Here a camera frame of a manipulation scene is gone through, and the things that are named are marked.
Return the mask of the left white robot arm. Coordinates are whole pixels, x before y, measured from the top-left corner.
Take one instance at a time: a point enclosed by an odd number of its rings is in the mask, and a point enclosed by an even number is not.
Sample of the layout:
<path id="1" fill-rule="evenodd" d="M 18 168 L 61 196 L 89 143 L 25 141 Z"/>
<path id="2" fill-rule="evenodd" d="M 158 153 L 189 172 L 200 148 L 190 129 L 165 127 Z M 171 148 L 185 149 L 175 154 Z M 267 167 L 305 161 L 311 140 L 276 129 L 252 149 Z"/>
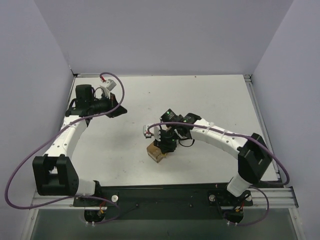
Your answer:
<path id="1" fill-rule="evenodd" d="M 119 105 L 111 91 L 116 83 L 108 79 L 99 86 L 102 93 L 96 96 L 90 84 L 75 88 L 75 98 L 65 112 L 62 133 L 59 134 L 43 156 L 32 161 L 36 189 L 41 196 L 84 196 L 92 206 L 101 203 L 103 194 L 97 190 L 96 180 L 81 179 L 72 164 L 76 145 L 90 124 L 93 115 L 104 114 L 115 118 L 128 111 Z"/>

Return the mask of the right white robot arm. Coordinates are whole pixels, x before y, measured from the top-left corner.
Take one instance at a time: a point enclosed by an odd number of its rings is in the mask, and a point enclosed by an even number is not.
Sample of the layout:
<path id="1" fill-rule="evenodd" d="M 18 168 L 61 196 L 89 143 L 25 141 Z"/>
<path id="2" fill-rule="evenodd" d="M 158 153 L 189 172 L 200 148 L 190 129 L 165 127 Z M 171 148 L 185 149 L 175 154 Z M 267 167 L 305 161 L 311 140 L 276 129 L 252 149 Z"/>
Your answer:
<path id="1" fill-rule="evenodd" d="M 201 141 L 230 154 L 237 160 L 237 173 L 226 189 L 235 197 L 259 183 L 272 162 L 259 134 L 233 133 L 194 113 L 182 116 L 168 109 L 160 123 L 147 127 L 146 134 L 154 137 L 153 144 L 162 154 L 174 152 L 180 140 Z"/>

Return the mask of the brown cardboard express box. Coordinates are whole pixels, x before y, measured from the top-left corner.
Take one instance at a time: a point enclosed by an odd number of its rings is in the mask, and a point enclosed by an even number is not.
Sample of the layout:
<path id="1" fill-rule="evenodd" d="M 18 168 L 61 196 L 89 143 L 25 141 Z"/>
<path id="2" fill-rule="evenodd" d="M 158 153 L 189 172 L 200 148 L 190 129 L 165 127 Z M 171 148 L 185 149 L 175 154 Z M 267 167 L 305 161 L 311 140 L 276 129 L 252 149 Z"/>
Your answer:
<path id="1" fill-rule="evenodd" d="M 155 146 L 153 143 L 150 143 L 147 148 L 146 152 L 149 157 L 151 157 L 156 163 L 159 163 L 162 159 L 167 157 L 166 153 L 162 153 L 160 148 Z"/>

